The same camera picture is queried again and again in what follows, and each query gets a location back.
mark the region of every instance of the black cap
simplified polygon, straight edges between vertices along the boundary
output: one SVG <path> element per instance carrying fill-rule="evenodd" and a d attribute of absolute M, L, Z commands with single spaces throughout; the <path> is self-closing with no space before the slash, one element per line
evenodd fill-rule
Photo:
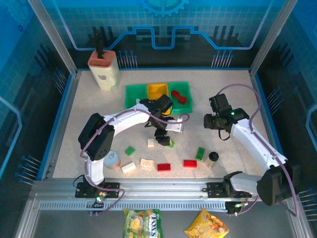
<path fill-rule="evenodd" d="M 219 155 L 216 153 L 216 152 L 211 152 L 210 154 L 209 154 L 209 159 L 211 160 L 211 161 L 217 161 L 218 159 L 219 159 Z"/>

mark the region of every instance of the glass panel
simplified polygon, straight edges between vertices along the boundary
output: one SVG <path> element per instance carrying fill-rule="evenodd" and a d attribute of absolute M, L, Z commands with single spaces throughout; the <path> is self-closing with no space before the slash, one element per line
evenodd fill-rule
<path fill-rule="evenodd" d="M 120 68 L 250 67 L 284 0 L 45 0 L 76 66 L 96 48 Z"/>
<path fill-rule="evenodd" d="M 27 1 L 0 1 L 0 33 L 0 234 L 14 237 L 69 73 Z"/>
<path fill-rule="evenodd" d="M 299 0 L 258 75 L 284 155 L 303 169 L 301 189 L 317 186 L 317 2 Z M 309 193 L 307 215 L 316 213 Z"/>

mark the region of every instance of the white toy brick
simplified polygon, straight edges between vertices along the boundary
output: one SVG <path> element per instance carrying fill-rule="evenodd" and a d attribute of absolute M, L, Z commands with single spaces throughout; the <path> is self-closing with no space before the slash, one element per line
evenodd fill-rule
<path fill-rule="evenodd" d="M 142 167 L 154 168 L 155 167 L 155 162 L 154 162 L 154 160 L 141 159 L 140 165 Z"/>
<path fill-rule="evenodd" d="M 123 171 L 124 173 L 127 173 L 127 172 L 130 172 L 130 171 L 136 169 L 136 166 L 135 166 L 135 164 L 132 162 L 132 163 L 126 165 L 126 166 L 123 166 L 121 169 L 122 169 L 122 171 Z"/>
<path fill-rule="evenodd" d="M 148 139 L 148 147 L 154 147 L 154 139 Z"/>

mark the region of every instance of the red block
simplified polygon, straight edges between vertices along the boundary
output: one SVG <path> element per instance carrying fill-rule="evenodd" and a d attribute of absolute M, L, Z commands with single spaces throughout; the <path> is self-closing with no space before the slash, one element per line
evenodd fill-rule
<path fill-rule="evenodd" d="M 181 104 L 185 104 L 187 101 L 187 98 L 186 97 L 183 97 L 183 96 L 179 96 L 178 98 L 178 102 L 181 103 Z"/>
<path fill-rule="evenodd" d="M 197 168 L 197 160 L 184 160 L 184 167 Z"/>
<path fill-rule="evenodd" d="M 158 171 L 170 171 L 170 164 L 158 164 Z"/>
<path fill-rule="evenodd" d="M 179 98 L 180 97 L 180 93 L 177 92 L 176 90 L 171 91 L 171 94 L 174 98 Z"/>

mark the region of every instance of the green tray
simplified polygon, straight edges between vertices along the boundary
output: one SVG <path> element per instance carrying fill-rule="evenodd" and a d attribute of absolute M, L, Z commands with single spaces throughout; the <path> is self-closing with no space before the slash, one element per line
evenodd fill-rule
<path fill-rule="evenodd" d="M 174 98 L 171 94 L 171 91 L 176 90 L 182 96 L 187 98 L 186 103 L 180 104 L 177 98 Z M 174 82 L 168 83 L 168 92 L 170 94 L 170 98 L 172 99 L 174 106 L 172 110 L 172 114 L 182 114 L 182 113 L 191 113 L 193 107 L 193 100 L 190 94 L 190 88 L 188 82 Z M 145 99 L 147 98 L 147 85 L 139 84 L 139 85 L 127 85 L 125 87 L 125 108 L 131 108 L 136 105 L 136 99 Z"/>
<path fill-rule="evenodd" d="M 169 83 L 168 90 L 170 95 L 172 95 L 171 91 L 176 90 L 180 93 L 180 95 L 187 98 L 186 103 L 183 105 L 178 102 L 177 98 L 170 96 L 174 103 L 172 114 L 191 113 L 193 111 L 193 100 L 190 94 L 188 82 Z"/>
<path fill-rule="evenodd" d="M 136 105 L 137 99 L 147 98 L 147 85 L 127 85 L 125 87 L 125 108 L 131 108 Z"/>

